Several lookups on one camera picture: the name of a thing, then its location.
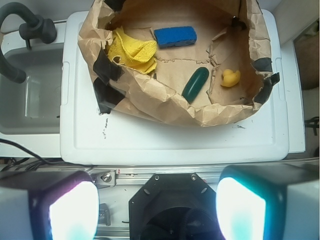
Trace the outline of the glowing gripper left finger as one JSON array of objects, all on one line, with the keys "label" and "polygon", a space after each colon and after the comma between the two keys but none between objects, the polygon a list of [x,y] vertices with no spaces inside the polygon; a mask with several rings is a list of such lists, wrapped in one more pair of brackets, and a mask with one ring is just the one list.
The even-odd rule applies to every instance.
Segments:
[{"label": "glowing gripper left finger", "polygon": [[85,171],[2,171],[2,240],[92,240],[99,193]]}]

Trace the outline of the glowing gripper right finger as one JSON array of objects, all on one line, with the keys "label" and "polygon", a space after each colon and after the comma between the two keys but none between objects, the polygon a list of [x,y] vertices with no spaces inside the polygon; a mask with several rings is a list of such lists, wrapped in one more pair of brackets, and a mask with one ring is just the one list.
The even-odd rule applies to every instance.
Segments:
[{"label": "glowing gripper right finger", "polygon": [[215,209],[226,240],[318,240],[319,165],[228,165]]}]

